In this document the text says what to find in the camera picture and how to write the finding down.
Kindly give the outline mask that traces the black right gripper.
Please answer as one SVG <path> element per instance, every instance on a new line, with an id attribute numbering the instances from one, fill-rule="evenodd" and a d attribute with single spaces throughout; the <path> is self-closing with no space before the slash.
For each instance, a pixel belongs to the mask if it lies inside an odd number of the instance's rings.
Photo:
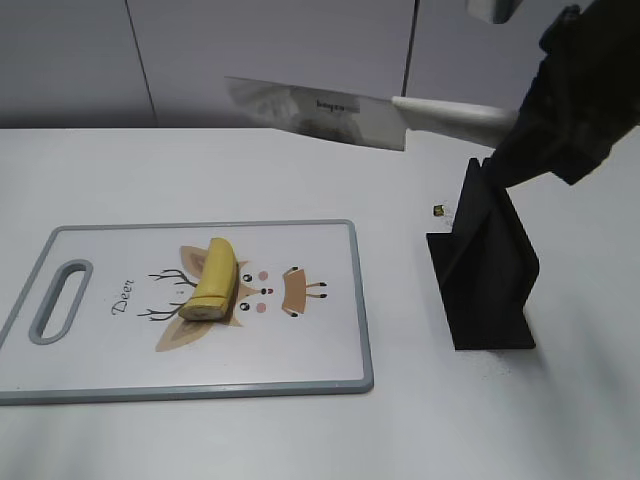
<path id="1" fill-rule="evenodd" d="M 466 0 L 486 23 L 506 23 L 522 0 Z M 565 7 L 539 41 L 545 57 L 486 178 L 508 188 L 545 173 L 573 185 L 639 123 L 639 4 Z"/>

